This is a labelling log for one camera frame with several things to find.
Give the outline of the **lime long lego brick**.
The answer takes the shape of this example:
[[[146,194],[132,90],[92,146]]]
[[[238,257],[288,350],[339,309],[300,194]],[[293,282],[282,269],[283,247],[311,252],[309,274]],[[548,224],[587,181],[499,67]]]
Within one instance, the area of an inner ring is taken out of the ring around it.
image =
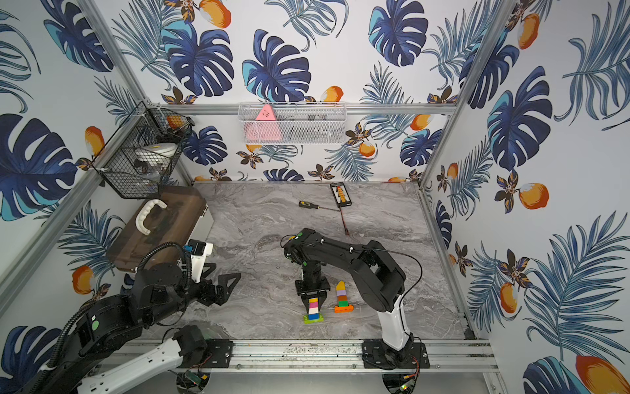
[[[310,315],[305,315],[303,318],[304,324],[311,324],[311,323],[321,323],[324,321],[323,316],[318,316],[318,318],[313,318]]]

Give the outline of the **orange long lego brick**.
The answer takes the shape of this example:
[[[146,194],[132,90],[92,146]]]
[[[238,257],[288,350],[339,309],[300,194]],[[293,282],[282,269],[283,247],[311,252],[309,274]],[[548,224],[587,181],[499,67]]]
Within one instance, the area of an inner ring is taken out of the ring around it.
[[[349,313],[349,312],[353,312],[353,311],[354,311],[354,307],[352,305],[336,306],[335,307],[335,313],[336,314]]]

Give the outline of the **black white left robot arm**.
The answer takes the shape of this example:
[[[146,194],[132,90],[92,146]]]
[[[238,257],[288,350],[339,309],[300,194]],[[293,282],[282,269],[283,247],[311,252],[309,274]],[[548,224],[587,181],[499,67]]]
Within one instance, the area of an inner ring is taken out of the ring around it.
[[[169,369],[190,369],[211,363],[213,341],[195,325],[179,328],[173,337],[132,361],[101,374],[97,366],[136,340],[144,330],[198,302],[224,305],[241,274],[208,279],[215,264],[196,267],[192,249],[166,242],[149,251],[136,268],[130,290],[92,300],[69,318],[55,345],[37,360],[19,393],[120,393]]]

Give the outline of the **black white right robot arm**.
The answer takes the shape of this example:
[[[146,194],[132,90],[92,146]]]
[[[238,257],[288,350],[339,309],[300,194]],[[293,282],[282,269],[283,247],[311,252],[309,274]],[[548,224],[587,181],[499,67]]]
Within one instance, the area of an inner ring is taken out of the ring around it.
[[[305,228],[290,236],[282,249],[288,260],[301,267],[295,288],[305,306],[305,323],[323,319],[321,307],[331,290],[323,267],[331,265],[351,276],[364,303],[377,312],[382,337],[363,342],[364,367],[394,370],[429,366],[426,348],[415,341],[407,327],[403,308],[406,275],[381,243],[349,244]]]

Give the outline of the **brown translucent tool case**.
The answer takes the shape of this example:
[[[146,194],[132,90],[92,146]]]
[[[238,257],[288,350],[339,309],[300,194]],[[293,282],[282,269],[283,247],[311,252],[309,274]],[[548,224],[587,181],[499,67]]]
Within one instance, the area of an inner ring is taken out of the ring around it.
[[[133,272],[140,261],[166,242],[186,246],[206,241],[214,219],[207,200],[192,187],[167,186],[146,200],[108,248],[106,257],[118,270]]]

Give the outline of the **black yellow screwdriver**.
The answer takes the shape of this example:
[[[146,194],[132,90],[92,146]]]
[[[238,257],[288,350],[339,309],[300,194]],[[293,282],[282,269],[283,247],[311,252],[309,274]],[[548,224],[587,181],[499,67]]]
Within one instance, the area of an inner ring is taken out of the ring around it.
[[[321,205],[317,205],[315,203],[311,203],[311,202],[304,201],[304,200],[300,200],[299,206],[300,206],[300,208],[323,209],[323,210],[329,210],[329,211],[333,211],[333,212],[339,212],[339,210],[337,208],[327,208],[327,207],[323,207]]]

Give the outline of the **black screwdriver bit case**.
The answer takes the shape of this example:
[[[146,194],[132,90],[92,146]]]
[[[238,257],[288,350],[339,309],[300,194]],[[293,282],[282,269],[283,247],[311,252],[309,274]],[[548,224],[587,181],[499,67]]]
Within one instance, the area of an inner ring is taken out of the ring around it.
[[[352,205],[352,200],[349,196],[346,185],[343,182],[333,182],[330,184],[330,187],[338,208],[349,207]]]

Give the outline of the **white object in basket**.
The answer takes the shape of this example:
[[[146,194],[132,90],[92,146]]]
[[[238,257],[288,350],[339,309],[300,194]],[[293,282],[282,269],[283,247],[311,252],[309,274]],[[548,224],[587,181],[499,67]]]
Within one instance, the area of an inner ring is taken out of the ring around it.
[[[177,152],[178,146],[175,143],[162,143],[146,145],[135,149],[136,157],[139,161],[149,164],[149,166],[167,165]]]

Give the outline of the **pink triangular object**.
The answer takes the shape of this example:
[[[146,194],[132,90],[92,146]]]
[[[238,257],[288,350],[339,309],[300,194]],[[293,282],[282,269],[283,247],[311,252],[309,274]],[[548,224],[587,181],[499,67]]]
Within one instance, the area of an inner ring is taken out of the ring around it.
[[[247,144],[280,142],[282,132],[272,105],[264,104],[254,121],[245,123],[244,132]]]

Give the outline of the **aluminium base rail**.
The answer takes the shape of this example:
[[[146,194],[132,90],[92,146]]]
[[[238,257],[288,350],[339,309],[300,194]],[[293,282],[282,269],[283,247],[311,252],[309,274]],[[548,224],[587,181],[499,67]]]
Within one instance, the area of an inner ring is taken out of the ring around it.
[[[362,340],[212,340],[203,364],[191,369],[225,373],[380,373],[366,366],[378,345]],[[499,371],[488,341],[415,340],[411,359],[398,373],[413,371],[415,361],[430,373]]]

